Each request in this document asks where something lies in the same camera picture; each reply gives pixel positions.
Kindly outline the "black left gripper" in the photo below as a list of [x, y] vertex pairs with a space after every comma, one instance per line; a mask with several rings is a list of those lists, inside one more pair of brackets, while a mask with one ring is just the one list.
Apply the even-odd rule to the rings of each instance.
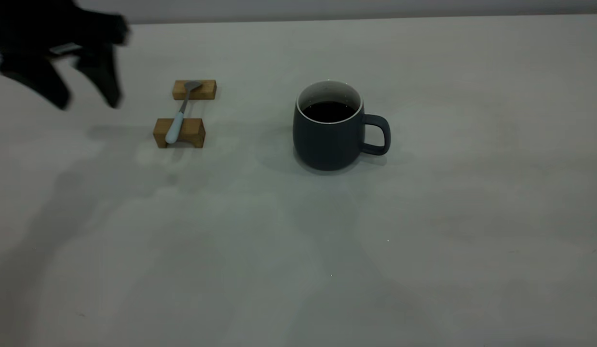
[[24, 85], [60, 110], [70, 92], [48, 59], [77, 57], [75, 68], [111, 108], [122, 91], [116, 75], [115, 46], [127, 43], [130, 28], [117, 13], [83, 9], [74, 0], [0, 0], [0, 74]]

